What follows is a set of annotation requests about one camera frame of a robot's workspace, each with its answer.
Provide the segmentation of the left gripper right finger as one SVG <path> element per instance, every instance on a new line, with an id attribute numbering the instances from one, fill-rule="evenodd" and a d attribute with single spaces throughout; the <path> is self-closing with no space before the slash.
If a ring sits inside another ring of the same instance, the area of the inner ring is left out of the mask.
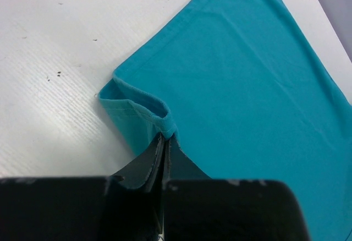
<path id="1" fill-rule="evenodd" d="M 176 136 L 166 141 L 164 148 L 163 179 L 211 179 L 182 151 Z"/>

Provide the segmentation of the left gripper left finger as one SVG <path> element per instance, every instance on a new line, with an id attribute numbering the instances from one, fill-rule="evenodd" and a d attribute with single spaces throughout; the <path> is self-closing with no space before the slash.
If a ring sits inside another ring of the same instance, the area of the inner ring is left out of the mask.
<path id="1" fill-rule="evenodd" d="M 147 149 L 112 175 L 126 190 L 151 190 L 163 165 L 165 138 L 157 133 Z"/>

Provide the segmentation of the teal t-shirt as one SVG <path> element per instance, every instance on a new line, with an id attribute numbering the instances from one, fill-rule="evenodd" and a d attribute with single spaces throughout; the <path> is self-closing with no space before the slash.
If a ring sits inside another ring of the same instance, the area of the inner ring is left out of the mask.
<path id="1" fill-rule="evenodd" d="M 351 105 L 282 0 L 191 0 L 99 100 L 136 154 L 176 136 L 212 178 L 286 183 L 313 240 L 351 240 Z"/>

